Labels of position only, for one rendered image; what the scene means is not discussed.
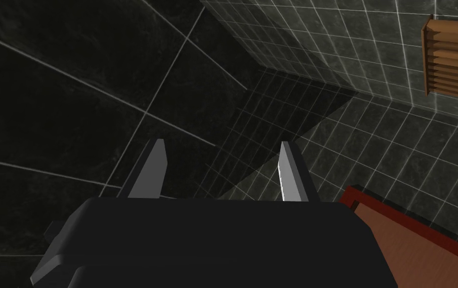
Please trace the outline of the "brown wooden slatted window blind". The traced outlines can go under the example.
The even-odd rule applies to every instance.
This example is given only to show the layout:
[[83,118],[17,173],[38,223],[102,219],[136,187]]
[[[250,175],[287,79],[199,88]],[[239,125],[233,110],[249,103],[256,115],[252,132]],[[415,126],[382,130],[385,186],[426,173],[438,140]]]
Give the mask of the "brown wooden slatted window blind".
[[431,14],[421,29],[425,95],[458,98],[458,21]]

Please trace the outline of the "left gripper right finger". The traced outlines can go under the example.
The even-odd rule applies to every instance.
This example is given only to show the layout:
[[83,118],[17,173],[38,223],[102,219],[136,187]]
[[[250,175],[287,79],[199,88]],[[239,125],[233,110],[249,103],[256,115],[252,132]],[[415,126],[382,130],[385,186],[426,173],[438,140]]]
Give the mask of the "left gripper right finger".
[[281,143],[277,168],[283,201],[320,201],[304,157],[296,143],[292,141]]

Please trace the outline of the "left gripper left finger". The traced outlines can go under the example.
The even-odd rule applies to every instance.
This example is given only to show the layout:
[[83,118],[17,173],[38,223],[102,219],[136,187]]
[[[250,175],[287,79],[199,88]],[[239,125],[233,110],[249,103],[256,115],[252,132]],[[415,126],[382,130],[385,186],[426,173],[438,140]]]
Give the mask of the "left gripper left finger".
[[167,166],[164,140],[162,138],[150,139],[117,197],[158,199],[161,196]]

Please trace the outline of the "red-brown wooden cabinet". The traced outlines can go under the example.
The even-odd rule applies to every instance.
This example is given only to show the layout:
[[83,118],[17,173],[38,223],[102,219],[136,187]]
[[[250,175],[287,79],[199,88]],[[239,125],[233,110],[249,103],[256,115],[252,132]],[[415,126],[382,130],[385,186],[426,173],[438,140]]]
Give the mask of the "red-brown wooden cabinet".
[[358,186],[339,201],[371,228],[399,288],[458,288],[458,241]]

